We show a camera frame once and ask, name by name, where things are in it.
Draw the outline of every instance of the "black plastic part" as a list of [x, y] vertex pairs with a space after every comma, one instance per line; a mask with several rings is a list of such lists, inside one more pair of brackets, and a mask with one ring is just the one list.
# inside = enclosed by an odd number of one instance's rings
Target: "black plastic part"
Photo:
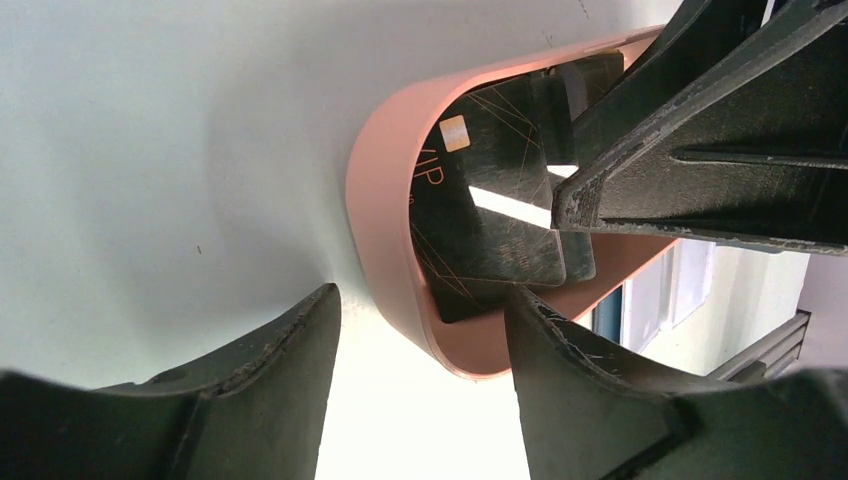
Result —
[[574, 123], [582, 167], [754, 33], [767, 0], [685, 0], [621, 80]]
[[506, 333], [533, 480], [848, 478], [848, 372], [755, 385], [660, 365], [524, 288]]
[[0, 478], [314, 478], [340, 320], [328, 284], [141, 385], [2, 372]]
[[[846, 17], [843, 1], [790, 1], [608, 148], [575, 124], [578, 151], [606, 149], [556, 188], [554, 224], [848, 254]], [[653, 93], [622, 95], [606, 101]]]

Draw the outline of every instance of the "white wall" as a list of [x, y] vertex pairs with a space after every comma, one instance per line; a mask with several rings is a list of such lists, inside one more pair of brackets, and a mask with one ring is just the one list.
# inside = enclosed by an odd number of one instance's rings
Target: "white wall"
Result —
[[813, 315], [795, 368], [848, 367], [848, 258], [813, 255], [798, 308]]
[[810, 255], [768, 254], [731, 247], [715, 253], [707, 301], [642, 352], [706, 375], [795, 315]]
[[318, 477], [526, 478], [511, 380], [451, 377], [371, 306], [347, 157], [410, 82], [662, 23], [678, 4], [2, 2], [0, 365], [143, 381], [335, 281]]

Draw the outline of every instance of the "card chip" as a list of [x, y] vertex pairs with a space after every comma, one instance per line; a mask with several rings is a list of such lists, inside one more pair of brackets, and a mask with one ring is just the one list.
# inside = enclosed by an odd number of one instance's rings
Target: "card chip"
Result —
[[439, 122], [439, 130], [442, 131], [442, 139], [448, 152], [455, 152], [471, 146], [468, 138], [468, 129], [465, 128], [465, 118], [462, 115], [448, 118]]

